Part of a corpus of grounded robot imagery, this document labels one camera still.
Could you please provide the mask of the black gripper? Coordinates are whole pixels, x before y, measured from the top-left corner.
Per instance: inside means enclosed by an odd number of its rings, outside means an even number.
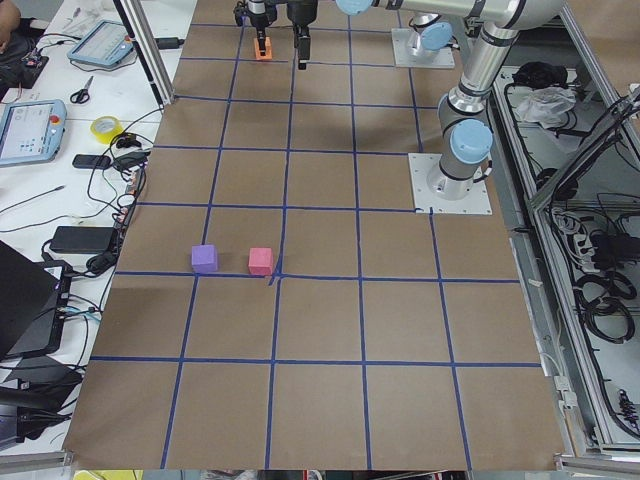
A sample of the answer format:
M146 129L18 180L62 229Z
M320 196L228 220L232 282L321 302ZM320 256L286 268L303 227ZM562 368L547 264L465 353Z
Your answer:
M309 26L316 21L318 12L317 0L287 1L287 18L294 29L294 48L297 52L297 68L305 70L310 60L311 36Z
M237 25L243 25L245 18L248 18L252 25L256 25L258 55L265 57L267 55L266 27L277 20L275 4L264 0L237 1L233 14Z

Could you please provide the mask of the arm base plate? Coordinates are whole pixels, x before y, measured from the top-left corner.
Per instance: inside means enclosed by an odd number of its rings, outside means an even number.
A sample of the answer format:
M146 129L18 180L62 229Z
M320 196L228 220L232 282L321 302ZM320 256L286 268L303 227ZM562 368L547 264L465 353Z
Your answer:
M483 171L477 166L474 176L453 180L440 169L440 154L409 153L408 164L414 210L424 214L491 215L492 208Z
M421 34L409 28L391 30L394 62L396 67L453 69L455 60L448 41L435 40L434 35Z

